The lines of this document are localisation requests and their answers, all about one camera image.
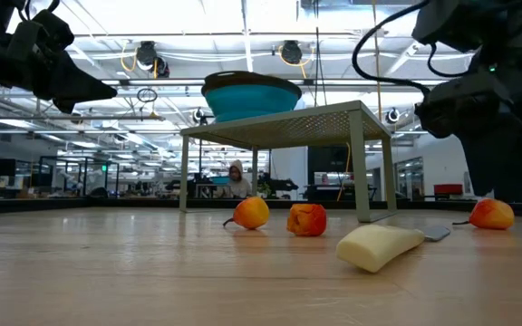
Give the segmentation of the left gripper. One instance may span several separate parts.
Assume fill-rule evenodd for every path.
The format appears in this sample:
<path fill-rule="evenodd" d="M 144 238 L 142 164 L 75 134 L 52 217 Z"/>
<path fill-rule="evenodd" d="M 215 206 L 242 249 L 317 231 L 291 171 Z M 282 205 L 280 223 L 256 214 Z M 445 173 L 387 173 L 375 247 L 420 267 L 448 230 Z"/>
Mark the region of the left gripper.
<path fill-rule="evenodd" d="M 114 98 L 114 88 L 79 69 L 66 52 L 74 36 L 53 13 L 59 4 L 52 0 L 32 15 L 31 0 L 0 0 L 0 84 L 51 101 Z"/>

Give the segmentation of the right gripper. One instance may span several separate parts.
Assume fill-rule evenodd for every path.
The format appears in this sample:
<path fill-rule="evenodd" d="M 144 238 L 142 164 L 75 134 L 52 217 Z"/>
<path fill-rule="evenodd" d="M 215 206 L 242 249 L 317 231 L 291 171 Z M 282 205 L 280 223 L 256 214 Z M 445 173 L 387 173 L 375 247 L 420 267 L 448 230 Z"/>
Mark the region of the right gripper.
<path fill-rule="evenodd" d="M 421 127 L 437 139 L 499 126 L 522 129 L 522 73 L 475 72 L 434 87 L 418 104 Z M 522 203 L 522 134 L 459 136 L 473 194 Z"/>

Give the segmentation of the small orange pepper with stem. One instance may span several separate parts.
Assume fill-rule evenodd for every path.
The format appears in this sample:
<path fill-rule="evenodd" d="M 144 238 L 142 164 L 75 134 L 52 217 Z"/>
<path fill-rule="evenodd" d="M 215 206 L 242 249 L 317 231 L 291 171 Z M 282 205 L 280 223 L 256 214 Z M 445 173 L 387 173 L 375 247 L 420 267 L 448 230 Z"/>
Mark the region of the small orange pepper with stem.
<path fill-rule="evenodd" d="M 262 197 L 248 197 L 241 201 L 231 218 L 223 223 L 235 223 L 245 229 L 253 230 L 265 225 L 270 217 L 269 207 Z"/>
<path fill-rule="evenodd" d="M 515 213 L 512 207 L 494 198 L 484 198 L 474 205 L 469 219 L 454 222 L 453 225 L 474 225 L 477 228 L 491 230 L 507 230 L 515 224 Z"/>

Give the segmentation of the knife with cream handle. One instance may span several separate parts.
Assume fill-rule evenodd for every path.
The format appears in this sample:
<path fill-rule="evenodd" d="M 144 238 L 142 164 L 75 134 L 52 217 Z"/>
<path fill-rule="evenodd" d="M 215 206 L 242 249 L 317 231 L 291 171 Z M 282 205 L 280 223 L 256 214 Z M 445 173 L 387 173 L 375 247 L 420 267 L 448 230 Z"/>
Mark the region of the knife with cream handle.
<path fill-rule="evenodd" d="M 450 235 L 446 226 L 409 229 L 392 225 L 360 226 L 336 246 L 336 257 L 370 273 L 424 242 L 438 242 Z"/>

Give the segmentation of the blue collapsible bowl grey rim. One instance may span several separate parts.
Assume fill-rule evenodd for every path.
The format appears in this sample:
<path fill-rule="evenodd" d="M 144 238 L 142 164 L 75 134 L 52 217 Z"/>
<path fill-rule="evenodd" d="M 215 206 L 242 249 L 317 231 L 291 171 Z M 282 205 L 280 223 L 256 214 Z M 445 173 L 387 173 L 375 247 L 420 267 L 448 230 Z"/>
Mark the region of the blue collapsible bowl grey rim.
<path fill-rule="evenodd" d="M 302 97 L 301 89 L 290 81 L 245 71 L 208 75 L 201 94 L 216 122 L 288 112 Z"/>

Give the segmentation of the red-orange pepper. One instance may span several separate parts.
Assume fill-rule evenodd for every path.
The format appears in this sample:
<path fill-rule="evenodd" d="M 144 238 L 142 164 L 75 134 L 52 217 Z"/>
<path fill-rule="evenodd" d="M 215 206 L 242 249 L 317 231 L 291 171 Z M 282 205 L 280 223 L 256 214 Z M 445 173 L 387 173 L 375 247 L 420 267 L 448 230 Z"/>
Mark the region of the red-orange pepper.
<path fill-rule="evenodd" d="M 327 226 L 325 208 L 317 204 L 294 204 L 286 229 L 296 236 L 320 236 Z"/>

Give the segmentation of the red box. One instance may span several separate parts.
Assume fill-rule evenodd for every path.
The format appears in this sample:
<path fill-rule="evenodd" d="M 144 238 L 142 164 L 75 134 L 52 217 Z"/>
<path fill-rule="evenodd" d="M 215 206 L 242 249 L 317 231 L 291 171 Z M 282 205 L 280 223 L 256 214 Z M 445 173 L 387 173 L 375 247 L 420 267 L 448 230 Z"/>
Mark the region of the red box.
<path fill-rule="evenodd" d="M 461 196 L 464 194 L 462 184 L 436 184 L 433 190 L 435 196 Z"/>

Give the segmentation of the person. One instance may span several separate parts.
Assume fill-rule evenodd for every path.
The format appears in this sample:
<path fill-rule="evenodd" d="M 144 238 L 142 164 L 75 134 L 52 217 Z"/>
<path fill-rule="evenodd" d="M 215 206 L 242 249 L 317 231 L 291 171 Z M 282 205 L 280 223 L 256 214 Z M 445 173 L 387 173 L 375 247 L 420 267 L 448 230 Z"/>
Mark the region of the person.
<path fill-rule="evenodd" d="M 244 177 L 242 162 L 233 161 L 228 170 L 227 187 L 221 188 L 217 195 L 221 198 L 247 198 L 252 196 L 252 187 Z"/>

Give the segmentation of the green perforated metal stand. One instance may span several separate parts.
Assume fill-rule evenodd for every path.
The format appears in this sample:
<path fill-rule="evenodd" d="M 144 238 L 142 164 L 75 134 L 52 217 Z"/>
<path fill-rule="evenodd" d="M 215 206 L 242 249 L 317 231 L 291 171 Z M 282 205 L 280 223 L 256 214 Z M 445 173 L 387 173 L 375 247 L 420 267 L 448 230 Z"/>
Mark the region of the green perforated metal stand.
<path fill-rule="evenodd" d="M 353 156 L 354 196 L 357 219 L 373 223 L 397 212 L 393 176 L 391 132 L 361 101 L 349 101 L 304 110 L 232 120 L 183 129 L 179 209 L 187 212 L 189 140 L 203 139 L 253 152 L 253 183 L 257 183 L 258 152 L 347 143 Z M 366 189 L 365 142 L 382 143 L 382 163 L 387 211 L 372 214 Z"/>

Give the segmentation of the black aluminium rig frame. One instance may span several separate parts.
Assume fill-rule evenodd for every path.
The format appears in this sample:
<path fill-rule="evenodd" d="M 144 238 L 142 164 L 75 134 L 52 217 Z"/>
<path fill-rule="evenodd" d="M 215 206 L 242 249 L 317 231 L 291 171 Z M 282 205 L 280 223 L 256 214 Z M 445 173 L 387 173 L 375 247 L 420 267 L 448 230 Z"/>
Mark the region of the black aluminium rig frame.
<path fill-rule="evenodd" d="M 301 201 L 269 200 L 269 208 L 289 209 L 292 204 L 304 204 Z M 237 200 L 229 199 L 190 199 L 188 208 L 229 209 L 235 208 Z M 326 209 L 355 209 L 354 202 L 349 201 L 322 201 L 317 202 Z M 408 201 L 398 200 L 398 209 L 402 210 L 445 210 L 470 212 L 475 203 L 473 201 Z M 522 204 L 510 204 L 517 216 L 522 216 Z M 85 207 L 135 207 L 135 208 L 179 208 L 178 200 L 154 198 L 58 198 L 58 199 L 0 199 L 0 214 L 28 211 L 43 211 L 54 209 L 72 209 Z M 387 203 L 382 201 L 370 202 L 370 209 L 387 209 Z"/>

